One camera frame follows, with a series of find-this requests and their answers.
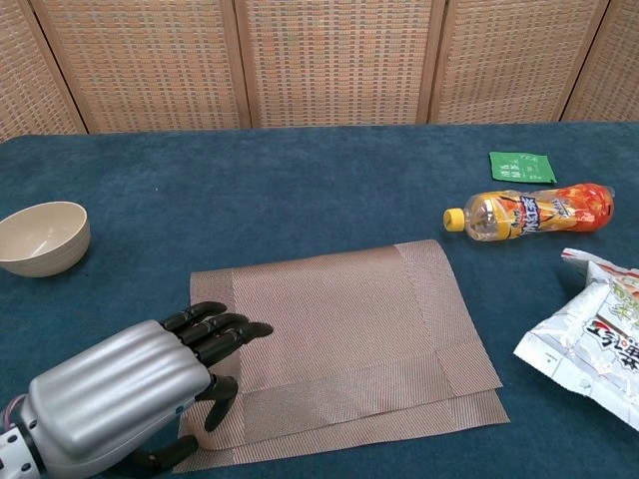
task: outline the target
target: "bottle label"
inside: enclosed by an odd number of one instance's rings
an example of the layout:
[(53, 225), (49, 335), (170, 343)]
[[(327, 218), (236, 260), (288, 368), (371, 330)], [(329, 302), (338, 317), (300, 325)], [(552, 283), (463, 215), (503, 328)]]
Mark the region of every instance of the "bottle label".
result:
[(537, 232), (592, 232), (612, 216), (612, 196), (603, 187), (575, 185), (534, 194), (493, 192), (479, 195), (491, 200), (501, 240)]
[(540, 215), (537, 200), (533, 197), (521, 197), (521, 206), (525, 217), (523, 228), (521, 229), (521, 234), (527, 235), (529, 233), (538, 232)]

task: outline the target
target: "bowl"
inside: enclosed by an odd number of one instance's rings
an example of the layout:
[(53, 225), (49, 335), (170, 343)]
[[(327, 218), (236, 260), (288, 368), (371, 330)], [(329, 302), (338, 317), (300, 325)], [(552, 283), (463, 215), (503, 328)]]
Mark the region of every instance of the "bowl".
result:
[(22, 276), (51, 276), (77, 263), (90, 240), (89, 217), (80, 205), (35, 205), (0, 222), (0, 266)]

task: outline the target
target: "yellow bottle cap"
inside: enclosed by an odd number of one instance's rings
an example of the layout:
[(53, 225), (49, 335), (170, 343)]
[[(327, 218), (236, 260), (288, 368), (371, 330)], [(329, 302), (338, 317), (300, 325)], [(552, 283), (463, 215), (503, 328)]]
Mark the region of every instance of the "yellow bottle cap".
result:
[(466, 218), (461, 208), (451, 208), (443, 212), (443, 226), (447, 232), (463, 232)]

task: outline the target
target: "stacked placemat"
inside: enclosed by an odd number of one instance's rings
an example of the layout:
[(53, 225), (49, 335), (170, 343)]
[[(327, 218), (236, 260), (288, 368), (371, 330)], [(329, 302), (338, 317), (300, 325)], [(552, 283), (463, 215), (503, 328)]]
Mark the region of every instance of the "stacked placemat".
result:
[(176, 472), (443, 434), (508, 421), (499, 378), (434, 240), (196, 272), (215, 300), (275, 332), (216, 364), (240, 384), (212, 433), (197, 403)]

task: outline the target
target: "robot finger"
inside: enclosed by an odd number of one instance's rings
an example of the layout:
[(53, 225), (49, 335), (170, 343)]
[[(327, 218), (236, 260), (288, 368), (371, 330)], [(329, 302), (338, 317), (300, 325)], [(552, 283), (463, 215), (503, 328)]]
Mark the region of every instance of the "robot finger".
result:
[(151, 479), (177, 466), (194, 454), (199, 447), (196, 437), (187, 435), (164, 449), (147, 451), (139, 448), (107, 469), (105, 476)]
[(221, 302), (204, 301), (194, 304), (186, 309), (176, 312), (166, 319), (160, 321), (160, 324), (171, 332), (178, 331), (184, 326), (199, 322), (205, 317), (221, 314), (227, 310), (227, 307)]
[(233, 327), (248, 322), (249, 319), (242, 314), (225, 312), (217, 316), (208, 317), (194, 326), (181, 329), (176, 335), (184, 345), (188, 346), (208, 336), (220, 335)]
[(206, 338), (191, 346), (196, 357), (205, 366), (220, 362), (244, 344), (248, 344), (257, 337), (265, 337), (273, 332), (273, 327), (265, 322), (248, 322), (234, 327), (224, 334)]
[(211, 432), (220, 425), (238, 395), (238, 382), (231, 376), (211, 375), (211, 384), (196, 396), (196, 401), (215, 401), (204, 422)]

